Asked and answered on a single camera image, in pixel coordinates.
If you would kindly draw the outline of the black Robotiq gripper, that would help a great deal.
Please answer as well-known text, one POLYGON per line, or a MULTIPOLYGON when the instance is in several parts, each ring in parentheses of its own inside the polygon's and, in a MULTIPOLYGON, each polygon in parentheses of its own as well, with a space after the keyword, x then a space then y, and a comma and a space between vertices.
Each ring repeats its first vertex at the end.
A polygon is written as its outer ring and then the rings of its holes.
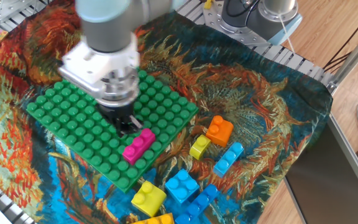
POLYGON ((98 104, 98 110, 102 117, 116 128, 118 136, 137 133, 144 126, 143 122, 134 116, 134 103, 122 107, 110 107, 98 104))

